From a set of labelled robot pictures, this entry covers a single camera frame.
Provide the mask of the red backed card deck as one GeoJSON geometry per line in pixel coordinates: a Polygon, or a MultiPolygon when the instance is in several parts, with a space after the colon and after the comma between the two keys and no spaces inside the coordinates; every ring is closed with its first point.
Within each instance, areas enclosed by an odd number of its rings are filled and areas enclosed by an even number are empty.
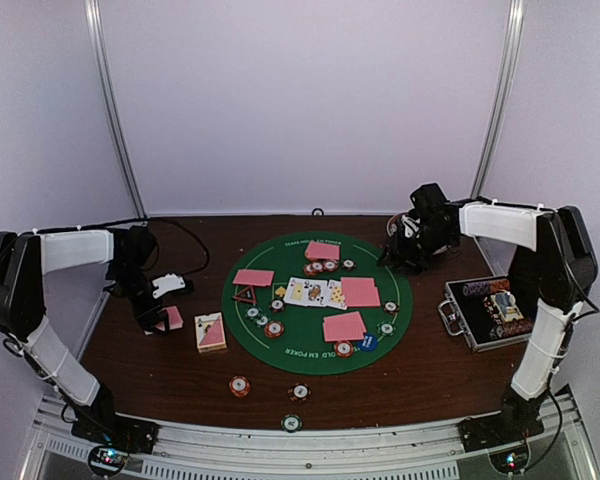
{"type": "Polygon", "coordinates": [[[160,312],[162,321],[159,322],[155,329],[160,332],[181,329],[184,325],[184,320],[177,306],[165,307],[160,312]]]}

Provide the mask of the red 5 chip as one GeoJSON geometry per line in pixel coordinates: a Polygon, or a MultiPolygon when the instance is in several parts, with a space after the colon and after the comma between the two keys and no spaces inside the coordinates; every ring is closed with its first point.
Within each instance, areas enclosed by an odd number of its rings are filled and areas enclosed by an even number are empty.
{"type": "Polygon", "coordinates": [[[349,358],[354,352],[354,346],[349,341],[338,341],[334,343],[334,352],[337,357],[349,358]]]}
{"type": "Polygon", "coordinates": [[[278,321],[271,321],[264,326],[264,334],[268,338],[278,338],[284,334],[284,325],[278,321]]]}
{"type": "Polygon", "coordinates": [[[310,262],[303,267],[303,272],[307,276],[318,275],[323,272],[323,264],[318,261],[310,262]]]}

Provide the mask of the red backed card gripper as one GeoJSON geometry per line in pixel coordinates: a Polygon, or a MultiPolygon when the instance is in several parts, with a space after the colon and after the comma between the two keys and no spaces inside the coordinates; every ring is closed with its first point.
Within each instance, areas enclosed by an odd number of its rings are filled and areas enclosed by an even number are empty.
{"type": "Polygon", "coordinates": [[[234,285],[267,287],[273,282],[275,272],[272,270],[239,269],[232,281],[234,285]]]}

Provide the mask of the red chip stack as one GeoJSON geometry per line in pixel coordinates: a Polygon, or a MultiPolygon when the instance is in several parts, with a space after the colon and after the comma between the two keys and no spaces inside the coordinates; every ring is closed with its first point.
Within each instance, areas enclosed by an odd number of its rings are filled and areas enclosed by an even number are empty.
{"type": "Polygon", "coordinates": [[[243,398],[246,397],[251,391],[251,385],[249,380],[244,376],[234,376],[229,381],[229,390],[230,392],[238,397],[243,398]]]}

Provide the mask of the brown 100 chip stack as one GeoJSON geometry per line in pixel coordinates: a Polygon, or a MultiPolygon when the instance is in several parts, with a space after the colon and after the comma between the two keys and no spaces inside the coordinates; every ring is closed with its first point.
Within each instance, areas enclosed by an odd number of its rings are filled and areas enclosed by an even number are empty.
{"type": "Polygon", "coordinates": [[[306,383],[296,383],[287,390],[288,397],[294,402],[304,402],[311,395],[311,389],[306,383]]]}

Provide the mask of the green 20 chip stack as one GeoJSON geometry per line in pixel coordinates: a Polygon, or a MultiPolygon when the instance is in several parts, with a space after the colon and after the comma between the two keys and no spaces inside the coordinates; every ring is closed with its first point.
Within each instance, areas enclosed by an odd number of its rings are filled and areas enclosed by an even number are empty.
{"type": "Polygon", "coordinates": [[[281,428],[288,433],[297,432],[302,428],[302,420],[294,414],[286,415],[281,420],[281,428]]]}

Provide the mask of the patterned saucer plate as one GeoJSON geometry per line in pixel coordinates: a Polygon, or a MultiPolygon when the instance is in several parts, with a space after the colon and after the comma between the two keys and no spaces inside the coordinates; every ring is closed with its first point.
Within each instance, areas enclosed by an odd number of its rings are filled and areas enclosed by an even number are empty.
{"type": "Polygon", "coordinates": [[[386,224],[389,237],[410,238],[413,235],[411,218],[407,213],[393,215],[386,224]]]}

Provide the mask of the playing card box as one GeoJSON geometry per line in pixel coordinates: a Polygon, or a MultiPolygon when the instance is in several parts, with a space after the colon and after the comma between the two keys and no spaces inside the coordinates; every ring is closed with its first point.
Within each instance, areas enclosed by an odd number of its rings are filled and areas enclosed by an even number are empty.
{"type": "Polygon", "coordinates": [[[199,353],[227,348],[223,316],[221,312],[194,317],[196,346],[199,353]]]}

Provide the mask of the blue small blind button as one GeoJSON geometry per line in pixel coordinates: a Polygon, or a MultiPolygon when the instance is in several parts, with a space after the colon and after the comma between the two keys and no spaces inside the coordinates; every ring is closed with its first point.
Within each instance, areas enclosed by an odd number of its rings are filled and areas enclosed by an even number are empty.
{"type": "Polygon", "coordinates": [[[357,343],[357,347],[363,352],[372,352],[378,347],[378,338],[371,334],[366,333],[364,338],[357,343]]]}

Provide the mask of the black red triangular dealer button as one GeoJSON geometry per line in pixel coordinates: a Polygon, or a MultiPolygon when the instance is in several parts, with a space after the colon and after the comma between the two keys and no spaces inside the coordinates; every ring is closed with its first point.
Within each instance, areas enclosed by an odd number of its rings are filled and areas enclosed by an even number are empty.
{"type": "Polygon", "coordinates": [[[255,292],[255,288],[251,285],[246,286],[242,290],[236,292],[232,299],[236,302],[247,303],[250,305],[257,304],[257,296],[255,292]]]}

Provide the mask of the aluminium poker chip case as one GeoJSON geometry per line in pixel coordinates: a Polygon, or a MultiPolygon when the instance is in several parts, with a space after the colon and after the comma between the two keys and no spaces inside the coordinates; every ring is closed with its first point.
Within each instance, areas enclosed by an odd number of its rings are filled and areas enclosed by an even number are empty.
{"type": "Polygon", "coordinates": [[[481,352],[527,341],[537,300],[533,289],[506,276],[449,281],[438,313],[450,336],[481,352]]]}

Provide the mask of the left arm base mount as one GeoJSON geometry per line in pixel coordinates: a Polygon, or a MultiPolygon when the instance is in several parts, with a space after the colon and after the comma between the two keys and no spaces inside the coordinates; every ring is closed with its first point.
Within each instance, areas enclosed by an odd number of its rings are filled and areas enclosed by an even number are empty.
{"type": "Polygon", "coordinates": [[[102,479],[111,479],[127,465],[132,454],[150,454],[157,440],[159,425],[153,421],[119,415],[114,397],[104,385],[89,405],[65,399],[75,420],[73,436],[94,443],[87,455],[87,466],[102,479]]]}

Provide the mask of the left aluminium frame post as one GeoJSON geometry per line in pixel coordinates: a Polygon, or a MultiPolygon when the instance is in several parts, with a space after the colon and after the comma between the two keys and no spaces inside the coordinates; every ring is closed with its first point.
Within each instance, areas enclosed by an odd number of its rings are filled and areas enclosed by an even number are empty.
{"type": "Polygon", "coordinates": [[[146,219],[147,212],[141,198],[139,185],[131,163],[115,97],[102,24],[100,2],[98,0],[85,0],[84,6],[87,28],[98,71],[105,116],[113,143],[114,154],[120,167],[123,184],[131,201],[133,211],[137,218],[146,219]]]}

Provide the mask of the aluminium frame post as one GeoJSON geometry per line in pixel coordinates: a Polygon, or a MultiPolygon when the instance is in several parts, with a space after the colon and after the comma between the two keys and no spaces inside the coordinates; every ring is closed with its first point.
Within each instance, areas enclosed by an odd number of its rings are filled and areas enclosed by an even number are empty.
{"type": "Polygon", "coordinates": [[[482,194],[488,179],[490,167],[495,158],[522,44],[525,10],[525,1],[511,0],[509,2],[509,12],[496,89],[478,167],[470,192],[472,198],[476,198],[482,194]]]}
{"type": "Polygon", "coordinates": [[[115,97],[102,24],[100,2],[98,0],[85,0],[84,6],[87,28],[98,71],[105,116],[113,143],[114,154],[120,167],[123,184],[131,201],[133,211],[137,218],[146,219],[147,212],[141,198],[139,185],[131,163],[115,97]]]}

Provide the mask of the right aluminium frame post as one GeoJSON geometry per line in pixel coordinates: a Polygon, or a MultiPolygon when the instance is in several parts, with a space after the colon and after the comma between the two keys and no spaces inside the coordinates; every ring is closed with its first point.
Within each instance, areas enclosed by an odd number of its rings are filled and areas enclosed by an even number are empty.
{"type": "Polygon", "coordinates": [[[511,0],[509,2],[509,12],[496,89],[478,167],[470,192],[472,198],[476,198],[482,194],[488,179],[490,167],[495,158],[522,44],[525,10],[525,1],[511,0]]]}

